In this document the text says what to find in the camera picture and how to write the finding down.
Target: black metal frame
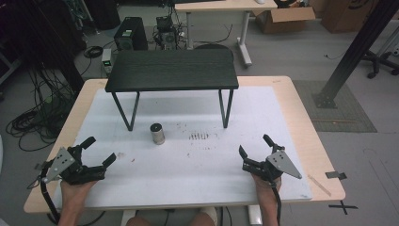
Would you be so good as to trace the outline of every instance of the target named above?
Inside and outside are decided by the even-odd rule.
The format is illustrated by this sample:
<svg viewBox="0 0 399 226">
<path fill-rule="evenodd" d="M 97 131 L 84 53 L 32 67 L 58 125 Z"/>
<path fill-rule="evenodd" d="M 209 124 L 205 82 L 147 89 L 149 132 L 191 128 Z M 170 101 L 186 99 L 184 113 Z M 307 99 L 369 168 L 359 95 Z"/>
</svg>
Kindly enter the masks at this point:
<svg viewBox="0 0 399 226">
<path fill-rule="evenodd" d="M 223 128 L 227 128 L 228 124 L 229 124 L 229 116 L 230 116 L 230 111 L 231 111 L 231 102 L 232 102 L 232 95 L 234 93 L 234 89 L 230 89 L 230 93 L 229 93 L 229 101 L 227 104 L 227 109 L 226 109 L 226 113 L 224 110 L 224 105 L 223 105 L 223 97 L 222 97 L 222 89 L 219 90 L 218 94 L 219 94 L 219 102 L 220 102 L 220 111 L 222 114 L 222 121 L 223 121 Z M 136 119 L 136 112 L 137 112 L 137 106 L 138 106 L 138 100 L 140 99 L 140 92 L 137 92 L 137 96 L 136 96 L 136 101 L 135 101 L 135 107 L 133 108 L 133 115 L 131 118 L 130 123 L 127 121 L 126 115 L 122 109 L 122 106 L 120 105 L 120 100 L 118 99 L 117 93 L 116 92 L 112 92 L 112 97 L 114 98 L 115 103 L 117 104 L 118 110 L 120 111 L 120 114 L 123 118 L 123 121 L 127 127 L 127 130 L 132 131 L 133 130 L 133 126 L 135 125 L 135 119 Z"/>
<path fill-rule="evenodd" d="M 393 15 L 399 9 L 397 0 L 378 1 L 373 13 L 367 19 L 363 28 L 352 41 L 343 59 L 338 64 L 334 73 L 328 79 L 320 93 L 313 96 L 319 108 L 335 108 L 334 98 L 350 74 L 356 69 L 366 52 L 384 30 Z"/>
</svg>

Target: cardboard box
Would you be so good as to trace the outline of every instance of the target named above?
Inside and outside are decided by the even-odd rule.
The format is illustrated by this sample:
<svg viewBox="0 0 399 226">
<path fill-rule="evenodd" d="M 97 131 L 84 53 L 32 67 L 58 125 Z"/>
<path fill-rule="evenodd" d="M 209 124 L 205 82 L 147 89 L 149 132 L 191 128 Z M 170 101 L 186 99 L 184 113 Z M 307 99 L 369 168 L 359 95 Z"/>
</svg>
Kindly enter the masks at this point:
<svg viewBox="0 0 399 226">
<path fill-rule="evenodd" d="M 331 33 L 359 31 L 376 4 L 376 0 L 329 1 L 322 25 Z"/>
<path fill-rule="evenodd" d="M 316 18 L 323 18 L 327 5 L 328 0 L 309 0 L 309 6 L 313 7 Z"/>
<path fill-rule="evenodd" d="M 264 34 L 273 34 L 301 31 L 306 21 L 314 19 L 313 8 L 276 8 L 259 14 L 255 21 Z"/>
</svg>

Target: table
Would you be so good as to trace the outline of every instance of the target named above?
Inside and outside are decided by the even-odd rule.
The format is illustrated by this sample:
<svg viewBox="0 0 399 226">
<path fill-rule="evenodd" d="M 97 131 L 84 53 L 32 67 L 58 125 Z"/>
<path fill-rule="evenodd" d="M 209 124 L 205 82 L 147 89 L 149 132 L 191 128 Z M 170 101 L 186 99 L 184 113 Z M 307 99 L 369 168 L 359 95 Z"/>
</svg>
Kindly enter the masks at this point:
<svg viewBox="0 0 399 226">
<path fill-rule="evenodd" d="M 190 16 L 192 12 L 196 11 L 244 11 L 243 26 L 241 30 L 241 37 L 237 38 L 238 46 L 241 55 L 243 56 L 245 65 L 248 67 L 252 65 L 249 53 L 246 47 L 247 25 L 249 21 L 249 13 L 252 10 L 270 10 L 277 8 L 277 5 L 272 0 L 265 0 L 264 4 L 258 4 L 255 0 L 224 0 L 214 2 L 201 2 L 201 3 L 185 3 L 176 4 L 177 11 L 186 13 L 187 20 L 187 49 L 193 49 L 193 42 L 190 33 Z"/>
<path fill-rule="evenodd" d="M 334 171 L 334 168 L 311 124 L 311 120 L 297 95 L 291 79 L 286 76 L 239 76 L 238 81 L 240 86 L 273 87 L 302 166 L 307 172 L 304 177 L 311 186 L 313 195 L 311 202 L 342 200 L 345 196 L 343 186 L 338 178 L 328 179 L 325 175 L 325 172 Z M 85 83 L 49 155 L 49 160 L 56 156 L 60 147 L 73 145 L 96 91 L 103 89 L 106 82 L 106 79 L 91 79 Z M 51 196 L 56 190 L 56 185 L 57 182 L 47 185 Z M 24 210 L 27 213 L 37 214 L 49 212 L 38 187 L 34 188 L 30 193 L 24 205 Z"/>
<path fill-rule="evenodd" d="M 238 89 L 231 50 L 122 51 L 105 86 L 105 91 L 112 93 L 129 131 L 135 123 L 140 92 L 204 89 L 219 90 L 223 127 L 227 128 L 233 91 Z M 226 113 L 221 95 L 223 89 L 230 90 Z M 117 92 L 137 93 L 130 123 Z"/>
</svg>

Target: metal bracket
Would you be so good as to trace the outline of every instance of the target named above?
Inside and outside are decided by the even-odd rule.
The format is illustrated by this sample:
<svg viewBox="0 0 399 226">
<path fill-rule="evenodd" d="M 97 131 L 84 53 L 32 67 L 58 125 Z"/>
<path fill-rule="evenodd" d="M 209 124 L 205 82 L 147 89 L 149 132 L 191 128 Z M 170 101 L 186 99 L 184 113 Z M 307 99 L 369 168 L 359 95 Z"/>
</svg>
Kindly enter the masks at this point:
<svg viewBox="0 0 399 226">
<path fill-rule="evenodd" d="M 50 183 L 75 161 L 72 155 L 64 147 L 61 147 L 54 158 L 53 165 L 49 169 L 47 176 L 43 178 L 43 182 L 46 184 Z"/>
<path fill-rule="evenodd" d="M 280 171 L 290 174 L 297 179 L 302 178 L 302 175 L 299 173 L 298 169 L 295 167 L 290 157 L 288 157 L 287 153 L 284 151 L 270 154 L 269 156 L 267 156 L 267 161 Z"/>
</svg>

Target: table leg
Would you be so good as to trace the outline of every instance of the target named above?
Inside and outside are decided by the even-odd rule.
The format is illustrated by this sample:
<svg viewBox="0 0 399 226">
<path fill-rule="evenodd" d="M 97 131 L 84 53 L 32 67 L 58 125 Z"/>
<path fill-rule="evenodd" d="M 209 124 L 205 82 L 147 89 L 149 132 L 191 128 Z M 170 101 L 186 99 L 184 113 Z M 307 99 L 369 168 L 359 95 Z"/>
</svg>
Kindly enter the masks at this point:
<svg viewBox="0 0 399 226">
<path fill-rule="evenodd" d="M 191 12 L 185 13 L 185 19 L 187 20 L 187 50 L 193 50 L 193 40 L 191 39 L 191 24 L 190 24 Z"/>
<path fill-rule="evenodd" d="M 250 60 L 249 53 L 246 47 L 246 36 L 249 21 L 249 11 L 244 12 L 243 29 L 241 30 L 241 38 L 237 38 L 238 47 L 240 47 L 241 55 L 243 56 L 245 65 L 251 66 L 252 61 Z"/>
<path fill-rule="evenodd" d="M 223 120 L 223 127 L 227 128 L 229 124 L 229 116 L 230 116 L 230 110 L 231 110 L 231 101 L 232 101 L 232 95 L 234 93 L 234 89 L 230 89 L 229 93 L 229 101 L 227 103 L 227 111 L 225 115 L 225 110 L 223 106 L 223 97 L 222 97 L 222 90 L 219 90 L 219 102 L 220 102 L 220 111 L 222 113 L 222 120 Z"/>
<path fill-rule="evenodd" d="M 138 92 L 137 96 L 136 96 L 135 108 L 133 109 L 133 115 L 132 115 L 132 119 L 130 121 L 130 124 L 129 124 L 129 122 L 126 119 L 126 116 L 125 116 L 125 114 L 123 112 L 122 106 L 120 105 L 120 100 L 118 99 L 117 93 L 112 92 L 112 97 L 114 97 L 114 101 L 117 104 L 118 110 L 120 111 L 120 114 L 121 114 L 121 116 L 123 118 L 123 121 L 126 124 L 127 130 L 132 131 L 133 130 L 133 125 L 135 124 L 138 100 L 140 99 L 140 92 Z"/>
</svg>

